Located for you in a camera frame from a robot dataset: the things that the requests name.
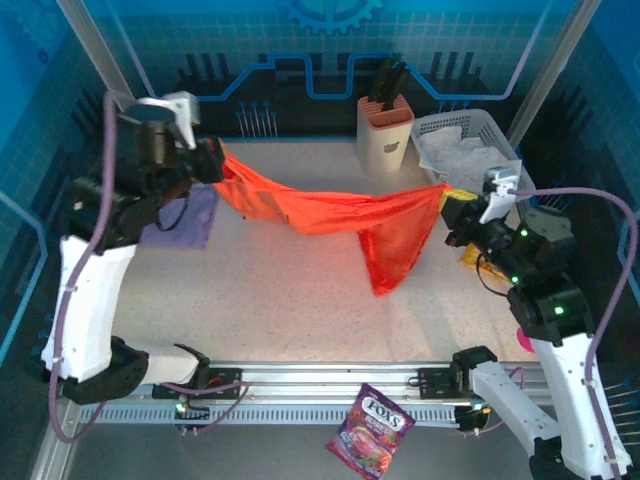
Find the orange t-shirt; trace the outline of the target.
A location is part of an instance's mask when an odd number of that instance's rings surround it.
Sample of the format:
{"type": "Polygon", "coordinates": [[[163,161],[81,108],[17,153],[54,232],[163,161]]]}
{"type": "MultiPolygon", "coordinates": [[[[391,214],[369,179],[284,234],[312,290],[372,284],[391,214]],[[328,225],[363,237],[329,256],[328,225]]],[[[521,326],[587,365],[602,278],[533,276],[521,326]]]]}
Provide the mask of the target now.
{"type": "Polygon", "coordinates": [[[383,196],[313,192],[274,182],[226,156],[218,194],[243,217],[274,221],[307,236],[358,235],[373,293],[391,293],[409,276],[452,187],[439,184],[383,196]]]}

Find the white crumpled t-shirt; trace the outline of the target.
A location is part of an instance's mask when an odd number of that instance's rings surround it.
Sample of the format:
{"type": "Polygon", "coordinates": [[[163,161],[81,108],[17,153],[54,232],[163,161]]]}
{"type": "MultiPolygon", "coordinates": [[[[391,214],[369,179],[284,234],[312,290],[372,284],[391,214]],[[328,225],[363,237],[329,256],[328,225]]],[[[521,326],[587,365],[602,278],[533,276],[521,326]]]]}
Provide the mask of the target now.
{"type": "Polygon", "coordinates": [[[462,137],[461,126],[444,127],[420,135],[415,141],[419,166],[438,183],[474,193],[483,191],[485,172],[493,167],[512,168],[521,174],[522,161],[509,160],[499,149],[486,146],[479,137],[462,137]]]}

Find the yellow snack bag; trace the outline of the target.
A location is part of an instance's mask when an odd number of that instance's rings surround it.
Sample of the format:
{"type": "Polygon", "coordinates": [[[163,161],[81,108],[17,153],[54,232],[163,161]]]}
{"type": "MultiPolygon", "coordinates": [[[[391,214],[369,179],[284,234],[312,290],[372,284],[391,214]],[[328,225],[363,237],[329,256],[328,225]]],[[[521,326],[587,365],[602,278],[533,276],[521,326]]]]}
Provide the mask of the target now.
{"type": "Polygon", "coordinates": [[[488,273],[495,278],[507,281],[507,277],[501,273],[494,264],[489,262],[486,258],[479,259],[480,254],[480,250],[476,246],[470,244],[464,250],[459,262],[470,268],[478,266],[481,272],[488,273]]]}

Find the purple folded t-shirt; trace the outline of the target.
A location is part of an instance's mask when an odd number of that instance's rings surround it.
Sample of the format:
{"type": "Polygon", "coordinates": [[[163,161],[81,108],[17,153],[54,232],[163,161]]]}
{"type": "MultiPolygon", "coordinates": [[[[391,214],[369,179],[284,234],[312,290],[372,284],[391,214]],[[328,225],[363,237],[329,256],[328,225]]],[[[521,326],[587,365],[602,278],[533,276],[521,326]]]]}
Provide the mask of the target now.
{"type": "Polygon", "coordinates": [[[146,226],[140,248],[204,249],[211,234],[218,204],[213,186],[197,186],[159,210],[158,220],[146,226]]]}

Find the white plastic basket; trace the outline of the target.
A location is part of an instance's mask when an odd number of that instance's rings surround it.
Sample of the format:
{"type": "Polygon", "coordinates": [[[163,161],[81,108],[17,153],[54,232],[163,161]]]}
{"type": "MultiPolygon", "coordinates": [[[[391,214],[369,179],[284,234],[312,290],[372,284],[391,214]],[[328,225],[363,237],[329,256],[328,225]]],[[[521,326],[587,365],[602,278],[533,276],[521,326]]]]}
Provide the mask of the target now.
{"type": "MultiPolygon", "coordinates": [[[[416,119],[411,130],[411,139],[417,151],[419,160],[420,155],[415,144],[417,138],[422,134],[451,126],[461,126],[463,138],[479,137],[486,146],[496,147],[509,160],[521,160],[521,174],[517,174],[519,176],[518,188],[520,190],[530,190],[535,187],[533,180],[524,167],[523,160],[511,147],[506,137],[504,136],[496,122],[493,120],[492,116],[488,112],[481,109],[439,113],[416,119]]],[[[425,169],[423,169],[423,171],[425,172],[426,177],[430,183],[438,183],[433,174],[429,173],[425,169]]]]}

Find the beige knife block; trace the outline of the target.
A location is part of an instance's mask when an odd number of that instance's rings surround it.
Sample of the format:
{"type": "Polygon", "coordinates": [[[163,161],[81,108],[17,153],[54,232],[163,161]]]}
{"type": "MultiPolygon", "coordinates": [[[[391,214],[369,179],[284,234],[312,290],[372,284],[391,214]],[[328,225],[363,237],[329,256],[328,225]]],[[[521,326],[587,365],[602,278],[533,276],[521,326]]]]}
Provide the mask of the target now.
{"type": "Polygon", "coordinates": [[[356,151],[368,175],[384,175],[400,169],[415,116],[402,94],[389,110],[384,103],[362,97],[357,103],[356,151]]]}

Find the small black controller board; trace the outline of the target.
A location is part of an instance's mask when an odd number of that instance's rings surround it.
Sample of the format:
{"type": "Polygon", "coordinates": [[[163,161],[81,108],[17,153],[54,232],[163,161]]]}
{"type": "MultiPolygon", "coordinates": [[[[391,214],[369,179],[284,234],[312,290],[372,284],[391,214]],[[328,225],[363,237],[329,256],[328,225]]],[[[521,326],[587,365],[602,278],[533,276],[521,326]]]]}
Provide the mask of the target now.
{"type": "Polygon", "coordinates": [[[501,419],[491,421],[493,412],[492,406],[480,399],[473,399],[468,405],[457,405],[454,407],[457,429],[463,437],[488,434],[503,425],[501,419]]]}
{"type": "Polygon", "coordinates": [[[194,405],[191,399],[181,394],[174,406],[174,426],[182,434],[195,430],[191,422],[209,420],[211,416],[210,408],[207,406],[194,405]]]}

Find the purple Fox's candy bag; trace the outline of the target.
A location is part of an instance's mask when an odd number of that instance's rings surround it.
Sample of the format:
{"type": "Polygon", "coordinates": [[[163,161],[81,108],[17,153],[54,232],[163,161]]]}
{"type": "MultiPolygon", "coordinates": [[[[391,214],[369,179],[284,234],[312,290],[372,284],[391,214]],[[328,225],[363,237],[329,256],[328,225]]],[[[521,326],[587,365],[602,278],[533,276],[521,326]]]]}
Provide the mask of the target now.
{"type": "Polygon", "coordinates": [[[364,383],[326,449],[364,480],[381,480],[415,420],[364,383]]]}

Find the slotted metal strip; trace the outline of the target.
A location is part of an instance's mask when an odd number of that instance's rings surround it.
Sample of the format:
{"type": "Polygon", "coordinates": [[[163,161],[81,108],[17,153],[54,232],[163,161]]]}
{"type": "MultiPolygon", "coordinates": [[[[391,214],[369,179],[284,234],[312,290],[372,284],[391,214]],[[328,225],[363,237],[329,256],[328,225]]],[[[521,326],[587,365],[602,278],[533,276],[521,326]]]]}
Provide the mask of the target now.
{"type": "MultiPolygon", "coordinates": [[[[174,425],[174,406],[164,404],[112,404],[97,417],[98,424],[174,425]]],[[[206,426],[215,420],[224,425],[339,425],[351,407],[349,405],[275,405],[243,402],[227,416],[226,405],[209,406],[209,420],[191,422],[206,426]]]]}

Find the aluminium corner post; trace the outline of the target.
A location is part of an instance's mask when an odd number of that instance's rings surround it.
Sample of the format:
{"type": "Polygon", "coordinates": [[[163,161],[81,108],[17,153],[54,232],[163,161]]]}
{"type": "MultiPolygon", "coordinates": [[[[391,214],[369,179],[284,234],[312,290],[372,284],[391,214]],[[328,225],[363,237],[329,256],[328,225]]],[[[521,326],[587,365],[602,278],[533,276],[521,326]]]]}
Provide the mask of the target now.
{"type": "Polygon", "coordinates": [[[126,110],[135,97],[84,1],[56,0],[56,3],[118,108],[126,110]]]}
{"type": "Polygon", "coordinates": [[[507,131],[507,139],[513,148],[519,146],[532,125],[601,2],[602,0],[576,0],[553,48],[536,75],[507,131]]]}

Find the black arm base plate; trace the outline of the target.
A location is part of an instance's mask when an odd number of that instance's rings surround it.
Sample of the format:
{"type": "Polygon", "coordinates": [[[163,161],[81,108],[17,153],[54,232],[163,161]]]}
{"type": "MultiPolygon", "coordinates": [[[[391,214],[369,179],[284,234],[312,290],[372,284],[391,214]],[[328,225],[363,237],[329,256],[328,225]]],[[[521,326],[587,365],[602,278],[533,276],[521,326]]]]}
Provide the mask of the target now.
{"type": "Polygon", "coordinates": [[[468,397],[462,374],[454,367],[417,370],[419,395],[422,400],[448,400],[468,397]]]}
{"type": "MultiPolygon", "coordinates": [[[[207,394],[192,395],[186,397],[196,400],[236,400],[242,387],[239,382],[242,380],[242,370],[240,368],[209,367],[208,372],[195,384],[185,384],[184,388],[197,390],[210,390],[222,386],[232,385],[232,388],[211,392],[207,394]]],[[[177,392],[162,385],[154,385],[152,388],[152,398],[157,400],[178,400],[183,392],[177,392]]]]}

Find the aluminium frame rail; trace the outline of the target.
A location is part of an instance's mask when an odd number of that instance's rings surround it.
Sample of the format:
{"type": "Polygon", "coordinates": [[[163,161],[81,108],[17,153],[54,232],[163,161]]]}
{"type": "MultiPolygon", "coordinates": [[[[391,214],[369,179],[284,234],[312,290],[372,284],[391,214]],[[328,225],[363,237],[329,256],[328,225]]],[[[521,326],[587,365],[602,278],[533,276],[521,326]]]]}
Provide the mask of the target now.
{"type": "MultiPolygon", "coordinates": [[[[417,370],[421,368],[447,368],[449,364],[253,364],[239,365],[235,363],[219,364],[214,367],[240,368],[242,380],[239,386],[241,393],[236,400],[196,400],[191,402],[198,406],[226,405],[227,416],[243,402],[251,404],[275,405],[349,405],[355,401],[356,395],[364,383],[382,392],[390,400],[399,405],[420,426],[457,429],[454,407],[468,405],[473,399],[481,399],[478,395],[468,392],[467,398],[448,400],[422,400],[417,383],[417,370]]],[[[517,384],[517,375],[524,374],[525,365],[501,364],[509,377],[524,393],[537,405],[534,398],[529,396],[525,385],[517,384]]],[[[546,383],[544,396],[551,402],[551,396],[544,372],[540,365],[533,367],[536,379],[546,383]]],[[[50,415],[50,427],[44,441],[45,449],[57,458],[65,457],[70,446],[84,437],[90,427],[97,423],[97,417],[107,405],[112,404],[164,404],[178,400],[153,399],[154,385],[140,386],[130,395],[110,400],[106,403],[80,405],[65,397],[57,395],[53,400],[53,411],[50,415]]],[[[192,390],[181,386],[165,386],[184,395],[207,394],[232,388],[232,385],[213,388],[210,390],[192,390]]],[[[184,436],[198,436],[214,428],[224,425],[215,420],[206,426],[196,426],[184,436]]]]}

